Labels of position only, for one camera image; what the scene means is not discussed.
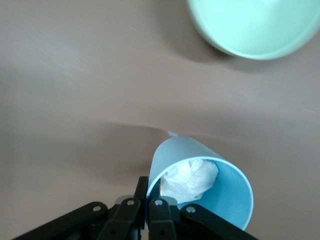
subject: white cloth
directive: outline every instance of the white cloth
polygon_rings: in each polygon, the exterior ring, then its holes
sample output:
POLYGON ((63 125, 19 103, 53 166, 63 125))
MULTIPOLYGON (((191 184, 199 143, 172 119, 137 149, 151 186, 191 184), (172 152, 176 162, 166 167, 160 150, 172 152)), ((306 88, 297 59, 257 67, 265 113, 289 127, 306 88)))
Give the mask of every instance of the white cloth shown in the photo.
POLYGON ((185 161, 161 177, 160 195, 175 198, 178 204, 198 200, 212 188, 218 173, 211 160, 185 161))

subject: gray surface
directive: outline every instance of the gray surface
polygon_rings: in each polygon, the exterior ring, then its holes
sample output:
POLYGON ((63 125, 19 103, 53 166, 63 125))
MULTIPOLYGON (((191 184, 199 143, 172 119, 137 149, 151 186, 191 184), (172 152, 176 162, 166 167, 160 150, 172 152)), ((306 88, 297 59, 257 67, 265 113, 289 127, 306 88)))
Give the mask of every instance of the gray surface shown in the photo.
POLYGON ((1 1, 0 239, 132 194, 166 130, 244 171, 249 233, 319 239, 319 41, 251 61, 206 44, 182 0, 1 1))

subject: mint green bowl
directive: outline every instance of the mint green bowl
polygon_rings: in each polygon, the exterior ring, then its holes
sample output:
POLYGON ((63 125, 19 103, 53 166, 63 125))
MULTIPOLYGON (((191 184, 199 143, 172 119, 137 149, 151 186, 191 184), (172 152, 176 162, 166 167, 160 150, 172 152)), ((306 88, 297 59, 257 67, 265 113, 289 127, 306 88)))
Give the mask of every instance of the mint green bowl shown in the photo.
POLYGON ((270 60, 302 47, 320 26, 320 0, 187 0, 194 25, 215 48, 270 60))

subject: silver bolt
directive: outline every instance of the silver bolt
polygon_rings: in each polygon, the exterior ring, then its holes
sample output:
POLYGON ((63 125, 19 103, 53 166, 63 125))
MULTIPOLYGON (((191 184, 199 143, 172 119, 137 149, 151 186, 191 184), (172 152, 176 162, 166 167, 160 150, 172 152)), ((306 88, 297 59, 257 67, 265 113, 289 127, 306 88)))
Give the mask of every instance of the silver bolt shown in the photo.
POLYGON ((193 206, 188 206, 185 210, 190 214, 193 214, 196 212, 196 209, 193 206))
POLYGON ((158 200, 155 200, 155 201, 154 201, 154 204, 155 204, 156 206, 161 206, 162 204, 164 204, 164 202, 163 202, 162 200, 158 199, 158 200))
POLYGON ((135 205, 135 201, 129 200, 129 201, 126 202, 126 204, 127 204, 128 206, 135 205))
POLYGON ((101 210, 101 207, 99 205, 92 208, 92 211, 94 211, 94 212, 98 212, 100 210, 101 210))

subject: table surface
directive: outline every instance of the table surface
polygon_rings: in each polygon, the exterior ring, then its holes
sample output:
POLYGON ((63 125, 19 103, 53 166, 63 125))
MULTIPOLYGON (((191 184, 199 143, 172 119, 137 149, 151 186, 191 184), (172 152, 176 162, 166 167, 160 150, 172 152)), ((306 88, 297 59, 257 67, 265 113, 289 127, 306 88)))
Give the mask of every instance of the table surface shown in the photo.
POLYGON ((208 45, 184 0, 1 1, 0 239, 133 194, 167 130, 246 174, 248 233, 318 239, 319 41, 254 61, 208 45))

